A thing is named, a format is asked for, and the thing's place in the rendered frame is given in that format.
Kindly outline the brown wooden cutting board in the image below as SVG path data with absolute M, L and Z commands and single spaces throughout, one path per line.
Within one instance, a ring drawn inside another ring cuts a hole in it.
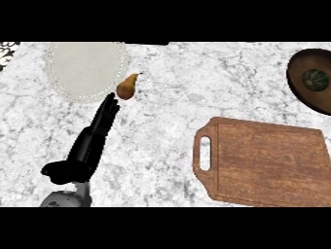
M 209 168 L 193 175 L 214 200 L 251 206 L 331 207 L 331 159 L 321 131 L 214 117 L 193 138 L 209 139 Z

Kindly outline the dark green squash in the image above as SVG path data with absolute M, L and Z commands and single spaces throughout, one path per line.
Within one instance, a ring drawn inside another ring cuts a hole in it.
M 308 69 L 302 72 L 302 85 L 311 91 L 323 91 L 329 86 L 329 76 L 318 69 Z

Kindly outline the white oval placemat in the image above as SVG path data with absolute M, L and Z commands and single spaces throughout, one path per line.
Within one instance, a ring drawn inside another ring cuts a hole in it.
M 127 76 L 122 42 L 53 42 L 44 61 L 50 86 L 73 103 L 100 101 Z

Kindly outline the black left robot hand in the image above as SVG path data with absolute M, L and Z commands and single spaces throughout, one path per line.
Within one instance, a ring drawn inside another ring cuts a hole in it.
M 88 181 L 98 165 L 104 140 L 118 111 L 118 100 L 115 94 L 109 93 L 96 110 L 90 126 L 78 135 L 66 159 L 48 162 L 41 168 L 41 174 L 48 177 L 53 184 Z

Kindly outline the brown pear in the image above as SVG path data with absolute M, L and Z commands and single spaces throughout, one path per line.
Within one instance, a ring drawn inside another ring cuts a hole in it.
M 137 74 L 132 74 L 116 86 L 116 95 L 121 99 L 128 100 L 135 92 Z

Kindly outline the dark brown pan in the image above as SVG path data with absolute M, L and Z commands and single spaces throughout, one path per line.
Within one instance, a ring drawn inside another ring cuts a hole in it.
M 298 51 L 289 59 L 286 79 L 301 103 L 331 116 L 331 52 L 321 49 Z

